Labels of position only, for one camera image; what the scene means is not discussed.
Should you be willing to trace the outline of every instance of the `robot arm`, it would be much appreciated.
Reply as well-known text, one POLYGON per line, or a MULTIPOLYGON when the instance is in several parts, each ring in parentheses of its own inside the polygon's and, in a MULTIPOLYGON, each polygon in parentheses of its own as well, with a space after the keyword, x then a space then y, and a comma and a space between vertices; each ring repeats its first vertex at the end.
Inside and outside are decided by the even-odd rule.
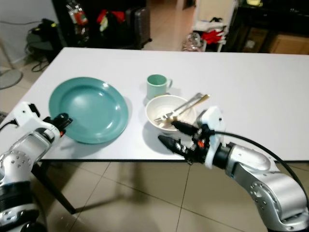
POLYGON ((67 114, 43 121, 35 105, 22 102, 13 111, 24 131, 31 131, 0 156, 0 231, 46 231, 36 223, 39 211, 32 200, 32 167, 56 144, 72 122, 67 114))
POLYGON ((193 137, 192 145, 186 147, 163 135, 159 135, 159 140, 172 152, 184 156, 189 164, 200 162, 210 169, 213 165, 224 169, 249 193, 268 231, 308 231, 306 195, 294 179, 280 172, 271 156, 233 143, 224 145, 220 135, 207 135, 210 128, 225 130, 217 107, 199 116, 199 129, 181 122, 172 124, 193 137))

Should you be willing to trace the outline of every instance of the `tile floor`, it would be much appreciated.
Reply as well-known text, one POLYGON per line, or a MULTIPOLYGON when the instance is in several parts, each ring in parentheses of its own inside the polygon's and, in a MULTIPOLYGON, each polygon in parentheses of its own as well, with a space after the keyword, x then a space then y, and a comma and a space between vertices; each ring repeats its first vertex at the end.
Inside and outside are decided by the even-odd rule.
MULTIPOLYGON (((152 39, 147 50, 179 50, 190 32, 194 8, 152 2, 152 39)), ((0 91, 0 111, 9 112, 40 76, 0 91)), ((292 164, 309 192, 309 165, 292 164)), ((48 175, 80 209, 71 215, 32 178, 50 232, 266 232, 249 195, 224 171, 185 163, 61 163, 48 175)))

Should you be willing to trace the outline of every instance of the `bottle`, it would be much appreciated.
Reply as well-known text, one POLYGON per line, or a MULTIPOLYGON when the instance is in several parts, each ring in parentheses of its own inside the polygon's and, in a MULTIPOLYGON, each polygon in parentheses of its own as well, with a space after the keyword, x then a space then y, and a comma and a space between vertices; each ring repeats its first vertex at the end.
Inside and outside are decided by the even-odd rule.
POLYGON ((89 41, 88 19, 82 6, 76 0, 67 0, 66 4, 79 46, 85 47, 89 41))

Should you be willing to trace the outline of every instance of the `mug handle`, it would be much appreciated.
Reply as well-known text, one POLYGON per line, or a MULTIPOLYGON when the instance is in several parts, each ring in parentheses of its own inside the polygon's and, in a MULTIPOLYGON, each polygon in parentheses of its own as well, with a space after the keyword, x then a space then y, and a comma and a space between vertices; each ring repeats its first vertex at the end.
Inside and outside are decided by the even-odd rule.
POLYGON ((172 79, 168 79, 168 89, 169 90, 173 85, 173 80, 172 79))

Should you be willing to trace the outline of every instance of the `mint green mug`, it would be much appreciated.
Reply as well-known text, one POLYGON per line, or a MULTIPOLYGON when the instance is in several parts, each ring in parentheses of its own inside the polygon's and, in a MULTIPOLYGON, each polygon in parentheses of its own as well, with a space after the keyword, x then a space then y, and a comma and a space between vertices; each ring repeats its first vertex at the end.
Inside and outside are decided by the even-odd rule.
POLYGON ((163 75, 153 74, 147 78, 147 98, 152 99, 156 96, 166 94, 171 88, 173 81, 163 75))

